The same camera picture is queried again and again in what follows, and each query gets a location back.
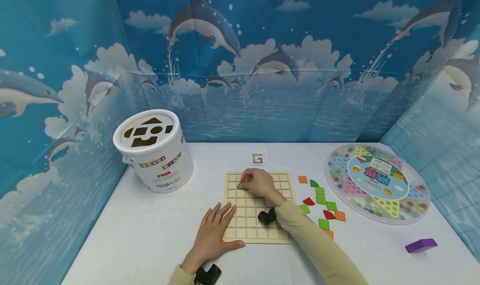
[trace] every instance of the green square piece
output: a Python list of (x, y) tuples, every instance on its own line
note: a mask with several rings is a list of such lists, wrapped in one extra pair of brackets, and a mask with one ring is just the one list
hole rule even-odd
[(325, 188), (323, 187), (315, 187), (315, 193), (317, 195), (325, 195)]
[(300, 205), (299, 208), (305, 212), (305, 214), (309, 214), (310, 213), (310, 209), (308, 208), (307, 205)]
[(328, 222), (328, 220), (325, 220), (325, 219), (319, 219), (318, 220), (318, 225), (320, 226), (321, 229), (323, 230), (330, 230), (330, 222)]
[(322, 195), (317, 195), (317, 204), (326, 205), (326, 199)]
[(327, 209), (330, 211), (337, 211), (337, 203), (335, 202), (327, 202)]
[(318, 183), (316, 181), (313, 181), (312, 179), (310, 179), (310, 186), (311, 187), (319, 187)]

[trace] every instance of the white tablecloth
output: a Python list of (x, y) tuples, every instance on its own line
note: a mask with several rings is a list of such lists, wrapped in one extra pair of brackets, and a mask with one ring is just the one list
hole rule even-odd
[[(330, 223), (335, 242), (371, 285), (479, 284), (480, 264), (435, 206), (414, 225), (392, 226), (359, 215), (337, 198), (327, 184), (323, 166), (329, 154), (342, 145), (190, 143), (193, 177), (168, 194), (152, 193), (129, 167), (62, 284), (166, 284), (192, 246), (205, 211), (223, 200), (225, 173), (248, 168), (250, 150), (268, 151), (267, 171), (290, 172), (299, 204), (315, 197), (315, 192), (309, 185), (299, 184), (298, 175), (325, 187), (328, 199), (347, 215), (347, 222)], [(322, 207), (310, 209), (313, 221), (323, 218)], [(404, 246), (421, 238), (434, 238), (439, 246), (408, 254)], [(299, 246), (247, 244), (224, 254), (215, 264), (222, 270), (218, 285), (323, 284)]]

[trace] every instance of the orange square piece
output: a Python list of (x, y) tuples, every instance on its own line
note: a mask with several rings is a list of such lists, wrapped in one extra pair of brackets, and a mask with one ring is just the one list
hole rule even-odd
[(341, 212), (341, 211), (335, 211), (335, 218), (337, 220), (340, 220), (342, 222), (346, 222), (347, 219), (345, 219), (345, 212)]
[(332, 240), (333, 240), (333, 232), (332, 232), (332, 231), (330, 231), (330, 230), (325, 230), (325, 229), (323, 229), (323, 231), (325, 232), (325, 234), (328, 235), (328, 237), (332, 238)]
[(308, 184), (308, 179), (305, 175), (299, 175), (300, 184)]

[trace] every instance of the bucket handle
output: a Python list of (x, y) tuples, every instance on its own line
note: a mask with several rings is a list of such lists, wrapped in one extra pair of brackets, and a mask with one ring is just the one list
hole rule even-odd
[(133, 163), (135, 162), (134, 159), (132, 159), (132, 158), (126, 159), (124, 156), (122, 156), (121, 161), (122, 161), (123, 163), (129, 164), (129, 165), (131, 165), (131, 164), (133, 164)]

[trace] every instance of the red triangle piece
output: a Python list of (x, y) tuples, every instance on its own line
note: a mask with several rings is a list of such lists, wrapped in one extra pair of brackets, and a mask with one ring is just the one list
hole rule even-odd
[(305, 205), (309, 205), (309, 206), (315, 205), (315, 203), (313, 202), (313, 200), (312, 200), (310, 197), (308, 197), (308, 198), (306, 198), (305, 200), (303, 200), (303, 203), (304, 203)]
[(331, 213), (328, 210), (323, 210), (323, 214), (325, 215), (326, 219), (335, 219), (334, 213)]

